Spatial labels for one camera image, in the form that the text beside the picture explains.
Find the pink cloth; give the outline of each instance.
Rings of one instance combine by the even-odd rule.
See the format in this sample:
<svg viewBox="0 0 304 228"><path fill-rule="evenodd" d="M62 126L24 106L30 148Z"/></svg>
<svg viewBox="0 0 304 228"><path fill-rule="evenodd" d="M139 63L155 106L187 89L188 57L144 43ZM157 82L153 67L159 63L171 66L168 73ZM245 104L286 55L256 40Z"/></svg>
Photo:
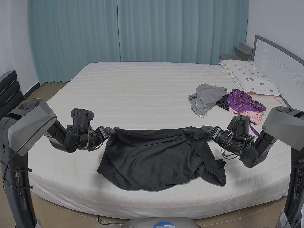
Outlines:
<svg viewBox="0 0 304 228"><path fill-rule="evenodd" d="M256 124L256 125L260 125L262 122L262 113L261 112L237 112L234 109L232 109L231 107L229 107L229 111L231 113L237 114L237 115L242 115L242 116L249 116L250 120Z"/></svg>

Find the blue sticker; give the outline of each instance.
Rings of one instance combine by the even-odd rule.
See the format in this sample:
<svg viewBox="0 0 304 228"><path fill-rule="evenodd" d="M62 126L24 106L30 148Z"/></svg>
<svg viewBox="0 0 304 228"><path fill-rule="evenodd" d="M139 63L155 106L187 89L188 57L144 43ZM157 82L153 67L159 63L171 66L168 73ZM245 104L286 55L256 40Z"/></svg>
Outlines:
<svg viewBox="0 0 304 228"><path fill-rule="evenodd" d="M175 228L175 226L170 222L163 221L154 225L153 228Z"/></svg>

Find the teal curtain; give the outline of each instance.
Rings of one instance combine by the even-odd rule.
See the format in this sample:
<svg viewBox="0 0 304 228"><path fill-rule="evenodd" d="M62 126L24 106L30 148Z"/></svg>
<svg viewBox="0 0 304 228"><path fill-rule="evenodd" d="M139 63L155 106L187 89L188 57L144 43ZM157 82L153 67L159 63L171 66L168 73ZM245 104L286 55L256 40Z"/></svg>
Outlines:
<svg viewBox="0 0 304 228"><path fill-rule="evenodd" d="M40 84L102 61L217 64L245 43L248 0L29 0Z"/></svg>
<svg viewBox="0 0 304 228"><path fill-rule="evenodd" d="M117 0L29 0L29 38L40 84L67 82L87 64L120 61Z"/></svg>

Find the bed sheet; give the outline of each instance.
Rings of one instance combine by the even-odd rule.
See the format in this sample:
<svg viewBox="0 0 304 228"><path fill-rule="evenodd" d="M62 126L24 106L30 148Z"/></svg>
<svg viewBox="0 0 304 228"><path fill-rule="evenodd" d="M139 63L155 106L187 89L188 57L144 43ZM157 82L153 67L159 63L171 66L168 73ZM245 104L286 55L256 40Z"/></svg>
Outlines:
<svg viewBox="0 0 304 228"><path fill-rule="evenodd" d="M94 112L91 126L167 129L218 125L226 129L234 114L215 106L200 118L188 96L202 83L237 89L220 65L159 62L91 63L49 101L58 120L72 124L71 109ZM283 105L279 97L253 95L266 106ZM220 147L209 143L216 159ZM32 192L64 207L115 218L184 216L204 218L279 199L287 195L290 148L278 141L267 159L252 169L238 159L227 161L226 185L201 178L159 192L122 190L97 173L104 146L68 154L43 136L29 151Z"/></svg>

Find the gray cloth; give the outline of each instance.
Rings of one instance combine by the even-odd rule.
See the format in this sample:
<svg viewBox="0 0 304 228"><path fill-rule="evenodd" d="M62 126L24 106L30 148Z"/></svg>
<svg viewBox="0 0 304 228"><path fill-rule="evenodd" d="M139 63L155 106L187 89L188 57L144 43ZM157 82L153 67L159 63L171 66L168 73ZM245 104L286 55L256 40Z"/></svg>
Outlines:
<svg viewBox="0 0 304 228"><path fill-rule="evenodd" d="M199 85L195 91L196 93L189 95L188 100L191 103L191 109L200 117L206 116L207 111L227 93L226 88L209 84Z"/></svg>

